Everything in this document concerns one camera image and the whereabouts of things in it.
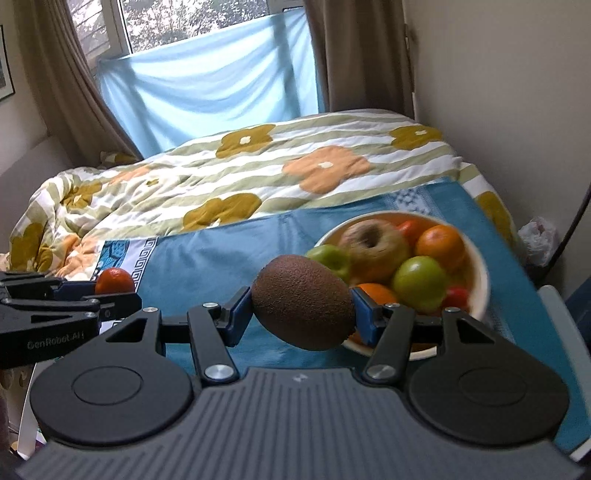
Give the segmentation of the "small tangerine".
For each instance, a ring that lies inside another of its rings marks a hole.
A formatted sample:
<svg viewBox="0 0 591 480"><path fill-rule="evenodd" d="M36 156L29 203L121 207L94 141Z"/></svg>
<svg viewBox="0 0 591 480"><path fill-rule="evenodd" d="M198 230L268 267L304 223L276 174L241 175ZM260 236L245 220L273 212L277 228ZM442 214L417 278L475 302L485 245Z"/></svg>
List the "small tangerine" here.
<svg viewBox="0 0 591 480"><path fill-rule="evenodd" d="M406 220L397 226L412 251L415 250L419 238L428 228L429 224L422 219Z"/></svg>
<svg viewBox="0 0 591 480"><path fill-rule="evenodd" d="M135 291L132 276L121 268L108 268L103 270L95 282L95 294L119 294Z"/></svg>

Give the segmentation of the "large orange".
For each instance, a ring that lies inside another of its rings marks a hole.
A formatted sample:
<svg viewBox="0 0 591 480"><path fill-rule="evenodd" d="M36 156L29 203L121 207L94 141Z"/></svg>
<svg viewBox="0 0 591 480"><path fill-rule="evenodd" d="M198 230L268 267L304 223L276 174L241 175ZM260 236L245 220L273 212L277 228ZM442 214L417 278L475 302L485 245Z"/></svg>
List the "large orange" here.
<svg viewBox="0 0 591 480"><path fill-rule="evenodd" d="M391 318L387 304L398 303L394 292L379 283L362 283L351 288L356 309L356 336L369 347L375 347Z"/></svg>

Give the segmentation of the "brown curtain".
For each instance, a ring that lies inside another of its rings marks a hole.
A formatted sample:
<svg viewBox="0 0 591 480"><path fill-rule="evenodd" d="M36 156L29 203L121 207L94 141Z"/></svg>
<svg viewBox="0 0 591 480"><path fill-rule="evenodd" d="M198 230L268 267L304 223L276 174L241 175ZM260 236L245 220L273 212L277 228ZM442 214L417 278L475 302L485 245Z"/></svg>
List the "brown curtain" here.
<svg viewBox="0 0 591 480"><path fill-rule="evenodd" d="M304 11L325 109L414 116L402 1L311 0Z"/></svg>
<svg viewBox="0 0 591 480"><path fill-rule="evenodd" d="M76 166L142 155L103 101L64 1L15 1L24 70L41 117Z"/></svg>

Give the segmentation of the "brown curtain left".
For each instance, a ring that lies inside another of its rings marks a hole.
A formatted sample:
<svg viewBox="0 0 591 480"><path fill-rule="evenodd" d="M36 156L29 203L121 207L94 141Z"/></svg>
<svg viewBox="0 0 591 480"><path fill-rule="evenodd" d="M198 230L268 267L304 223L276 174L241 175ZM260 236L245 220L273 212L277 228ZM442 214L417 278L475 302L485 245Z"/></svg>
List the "brown curtain left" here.
<svg viewBox="0 0 591 480"><path fill-rule="evenodd" d="M103 101L64 1L15 1L24 70L41 117L76 166L142 155Z"/></svg>

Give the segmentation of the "brown curtain right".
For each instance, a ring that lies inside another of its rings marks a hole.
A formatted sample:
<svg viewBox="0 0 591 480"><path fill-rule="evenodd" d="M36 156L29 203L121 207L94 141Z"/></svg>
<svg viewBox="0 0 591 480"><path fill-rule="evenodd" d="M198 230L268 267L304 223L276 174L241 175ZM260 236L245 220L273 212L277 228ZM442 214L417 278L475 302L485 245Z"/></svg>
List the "brown curtain right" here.
<svg viewBox="0 0 591 480"><path fill-rule="evenodd" d="M304 11L325 109L414 116L402 1L311 0Z"/></svg>

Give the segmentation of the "small green apple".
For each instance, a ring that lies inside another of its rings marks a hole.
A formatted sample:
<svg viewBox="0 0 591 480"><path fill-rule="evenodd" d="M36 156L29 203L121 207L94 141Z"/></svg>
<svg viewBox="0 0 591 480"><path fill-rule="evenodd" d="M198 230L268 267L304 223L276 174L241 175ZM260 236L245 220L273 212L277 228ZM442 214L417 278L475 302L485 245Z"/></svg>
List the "small green apple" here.
<svg viewBox="0 0 591 480"><path fill-rule="evenodd" d="M429 256L406 260L394 273L392 288L401 303L423 313L434 313L447 297L448 275Z"/></svg>

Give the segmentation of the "red tomato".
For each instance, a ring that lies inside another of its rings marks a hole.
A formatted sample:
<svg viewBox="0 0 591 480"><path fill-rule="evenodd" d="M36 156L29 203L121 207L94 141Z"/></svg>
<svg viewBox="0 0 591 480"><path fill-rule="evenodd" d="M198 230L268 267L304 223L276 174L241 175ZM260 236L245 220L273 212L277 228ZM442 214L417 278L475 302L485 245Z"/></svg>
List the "red tomato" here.
<svg viewBox="0 0 591 480"><path fill-rule="evenodd" d="M448 308L458 308L460 310L469 310L470 291L463 286L452 286L447 290L447 296L442 302L443 310Z"/></svg>

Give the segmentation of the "cream yellow bowl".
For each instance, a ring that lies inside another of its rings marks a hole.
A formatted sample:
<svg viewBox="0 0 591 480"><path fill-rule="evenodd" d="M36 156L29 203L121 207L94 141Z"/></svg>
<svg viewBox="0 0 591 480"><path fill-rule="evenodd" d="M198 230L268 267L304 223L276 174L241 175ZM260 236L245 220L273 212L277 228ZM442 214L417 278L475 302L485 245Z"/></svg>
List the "cream yellow bowl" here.
<svg viewBox="0 0 591 480"><path fill-rule="evenodd" d="M433 227L438 224L448 224L448 222L445 220L414 212L395 210L370 212L339 223L339 225L336 225L327 233L322 235L320 240L315 243L315 247L325 244L338 245L342 234L345 233L349 226L370 219L388 221L395 226L398 226L405 221L412 220L418 220L426 227ZM467 255L463 264L463 268L455 276L455 279L459 281L459 284L464 282L468 287L468 313L476 320L484 322L487 319L487 308L491 294L489 271L480 250L466 234L462 233L462 237L465 243Z"/></svg>

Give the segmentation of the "window frame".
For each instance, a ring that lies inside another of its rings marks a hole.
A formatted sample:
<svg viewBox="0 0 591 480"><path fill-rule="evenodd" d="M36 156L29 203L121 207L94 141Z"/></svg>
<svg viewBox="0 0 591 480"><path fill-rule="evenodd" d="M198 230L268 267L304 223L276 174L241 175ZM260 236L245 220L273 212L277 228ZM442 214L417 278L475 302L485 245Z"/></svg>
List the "window frame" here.
<svg viewBox="0 0 591 480"><path fill-rule="evenodd" d="M78 40L92 71L118 58L190 39L256 18L301 8L273 0L68 0Z"/></svg>

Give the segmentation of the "large green apple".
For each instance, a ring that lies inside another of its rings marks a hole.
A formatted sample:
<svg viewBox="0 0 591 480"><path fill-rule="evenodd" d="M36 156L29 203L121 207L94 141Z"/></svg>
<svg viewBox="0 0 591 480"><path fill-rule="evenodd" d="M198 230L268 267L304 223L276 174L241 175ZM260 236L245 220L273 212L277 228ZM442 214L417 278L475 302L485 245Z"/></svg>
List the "large green apple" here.
<svg viewBox="0 0 591 480"><path fill-rule="evenodd" d="M345 250L335 245L325 244L311 248L304 256L321 263L331 270L335 276L349 284L351 260L349 260L349 254Z"/></svg>

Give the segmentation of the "white plastic bag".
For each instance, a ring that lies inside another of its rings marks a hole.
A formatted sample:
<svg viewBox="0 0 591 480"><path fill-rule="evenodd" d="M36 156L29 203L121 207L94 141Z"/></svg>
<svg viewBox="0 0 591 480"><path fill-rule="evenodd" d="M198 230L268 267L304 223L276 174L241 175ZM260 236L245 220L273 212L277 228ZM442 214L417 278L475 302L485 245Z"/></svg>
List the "white plastic bag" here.
<svg viewBox="0 0 591 480"><path fill-rule="evenodd" d="M545 267L558 249L560 237L555 226L543 217L534 217L518 230L527 263Z"/></svg>

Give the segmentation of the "blue patterned towel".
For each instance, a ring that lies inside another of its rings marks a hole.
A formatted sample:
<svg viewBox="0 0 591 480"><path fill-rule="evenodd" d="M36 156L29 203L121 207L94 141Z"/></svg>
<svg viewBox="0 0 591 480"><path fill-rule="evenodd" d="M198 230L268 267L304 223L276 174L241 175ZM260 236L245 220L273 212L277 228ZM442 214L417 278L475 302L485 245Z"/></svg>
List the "blue patterned towel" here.
<svg viewBox="0 0 591 480"><path fill-rule="evenodd" d="M570 319L554 323L513 252L457 182L442 180L341 206L297 209L186 234L104 244L100 266L139 261L138 294L163 315L181 315L207 301L224 303L249 286L281 254L303 255L342 222L395 210L422 213L454 225L480 250L491 292L486 323L553 368L571 400L556 445L574 452L590 438L590 357Z"/></svg>

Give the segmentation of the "brown kiwi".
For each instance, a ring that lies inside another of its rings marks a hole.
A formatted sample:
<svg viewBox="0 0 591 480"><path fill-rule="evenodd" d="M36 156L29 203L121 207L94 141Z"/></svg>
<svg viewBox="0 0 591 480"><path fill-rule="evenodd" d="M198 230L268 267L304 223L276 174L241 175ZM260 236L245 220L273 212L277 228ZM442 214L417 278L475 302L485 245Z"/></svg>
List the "brown kiwi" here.
<svg viewBox="0 0 591 480"><path fill-rule="evenodd" d="M308 351L342 344L356 330L349 287L324 265L280 255L252 283L253 312L277 338Z"/></svg>

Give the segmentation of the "framed picture on wall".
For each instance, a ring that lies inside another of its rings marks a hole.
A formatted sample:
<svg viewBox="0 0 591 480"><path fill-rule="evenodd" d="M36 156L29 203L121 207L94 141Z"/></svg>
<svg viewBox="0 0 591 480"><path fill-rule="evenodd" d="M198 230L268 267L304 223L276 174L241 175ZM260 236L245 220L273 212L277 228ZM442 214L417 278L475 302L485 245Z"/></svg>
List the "framed picture on wall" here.
<svg viewBox="0 0 591 480"><path fill-rule="evenodd" d="M4 26L0 26L0 101L15 94L10 65L6 50Z"/></svg>

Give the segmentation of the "yellowish brown apple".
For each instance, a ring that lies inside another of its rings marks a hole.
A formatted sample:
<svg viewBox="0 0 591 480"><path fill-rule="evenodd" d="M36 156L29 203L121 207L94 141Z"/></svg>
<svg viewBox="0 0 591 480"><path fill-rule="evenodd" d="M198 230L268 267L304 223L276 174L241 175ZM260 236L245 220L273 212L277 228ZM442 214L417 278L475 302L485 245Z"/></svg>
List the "yellowish brown apple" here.
<svg viewBox="0 0 591 480"><path fill-rule="evenodd" d="M389 282L411 256L404 235L384 220L363 220L349 226L338 246L349 255L353 283Z"/></svg>

